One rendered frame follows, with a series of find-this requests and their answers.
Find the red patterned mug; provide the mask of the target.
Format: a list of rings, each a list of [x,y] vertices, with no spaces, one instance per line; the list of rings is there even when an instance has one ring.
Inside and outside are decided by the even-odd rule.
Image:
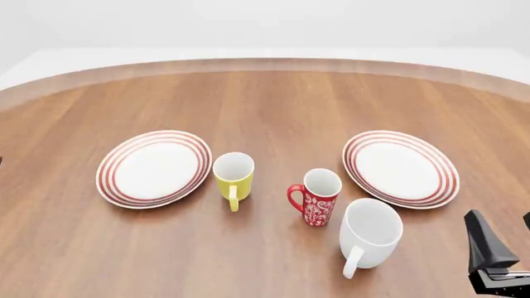
[[[304,175],[302,184],[287,188],[287,199],[308,225],[322,227],[328,224],[341,189],[336,173],[315,168]]]

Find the white mug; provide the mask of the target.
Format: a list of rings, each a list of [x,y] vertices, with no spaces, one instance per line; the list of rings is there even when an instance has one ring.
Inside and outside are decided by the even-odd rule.
[[[389,205],[371,198],[354,200],[340,225],[343,276],[350,279],[359,268],[380,265],[392,254],[402,234],[402,219]]]

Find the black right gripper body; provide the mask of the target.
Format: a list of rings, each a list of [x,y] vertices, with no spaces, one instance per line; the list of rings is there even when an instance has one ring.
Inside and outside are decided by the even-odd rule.
[[[530,272],[491,268],[471,272],[469,280],[477,295],[530,295]]]

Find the yellow mug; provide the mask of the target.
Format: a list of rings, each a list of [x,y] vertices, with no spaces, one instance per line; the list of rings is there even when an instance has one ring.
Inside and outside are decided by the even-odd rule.
[[[214,161],[213,173],[220,194],[229,202],[232,212],[239,210],[239,202],[250,195],[255,163],[242,152],[225,153]]]

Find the white plate with red rings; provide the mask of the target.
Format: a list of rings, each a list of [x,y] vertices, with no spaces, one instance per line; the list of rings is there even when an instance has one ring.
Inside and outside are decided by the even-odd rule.
[[[345,143],[342,162],[360,188],[402,208],[440,208],[460,190],[460,176],[450,159],[406,133],[359,133]]]
[[[193,133],[154,131],[116,146],[99,164],[95,185],[113,205],[150,209],[184,198],[212,166],[208,144]]]

